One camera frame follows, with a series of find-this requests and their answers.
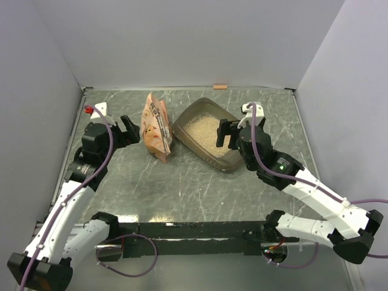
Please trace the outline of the orange cat litter bag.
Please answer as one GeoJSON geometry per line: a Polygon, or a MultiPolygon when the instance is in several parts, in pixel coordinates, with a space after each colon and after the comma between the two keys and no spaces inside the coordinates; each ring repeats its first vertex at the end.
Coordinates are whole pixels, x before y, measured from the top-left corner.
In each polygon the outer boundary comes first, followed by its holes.
{"type": "Polygon", "coordinates": [[[142,111],[140,133],[149,153],[166,163],[173,141],[171,126],[165,102],[151,93],[142,111]]]}

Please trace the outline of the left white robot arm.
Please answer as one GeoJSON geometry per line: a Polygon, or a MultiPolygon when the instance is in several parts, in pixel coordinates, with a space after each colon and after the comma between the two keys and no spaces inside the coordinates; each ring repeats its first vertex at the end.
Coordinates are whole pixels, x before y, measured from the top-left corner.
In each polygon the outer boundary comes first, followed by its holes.
{"type": "Polygon", "coordinates": [[[98,212],[74,238],[73,226],[81,212],[94,196],[107,174],[107,164],[116,149],[140,141],[139,126],[128,116],[121,121],[105,125],[91,120],[81,137],[69,165],[57,201],[38,234],[22,253],[12,253],[7,267],[21,289],[65,290],[71,281],[76,265],[100,242],[107,244],[118,240],[118,217],[98,212]]]}

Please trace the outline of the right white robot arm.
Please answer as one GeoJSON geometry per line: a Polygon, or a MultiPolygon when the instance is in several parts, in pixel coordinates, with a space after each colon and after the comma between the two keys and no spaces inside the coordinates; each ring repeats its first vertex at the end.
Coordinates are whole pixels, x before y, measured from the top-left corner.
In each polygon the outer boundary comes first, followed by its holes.
{"type": "Polygon", "coordinates": [[[307,219],[274,210],[266,216],[267,239],[279,241],[294,237],[328,247],[342,259],[361,264],[370,255],[374,236],[383,214],[364,210],[321,184],[299,161],[273,149],[270,136],[258,126],[238,127],[237,121],[222,119],[217,129],[216,146],[222,147],[226,136],[228,147],[239,151],[247,170],[258,179],[309,206],[321,219],[307,219]]]}

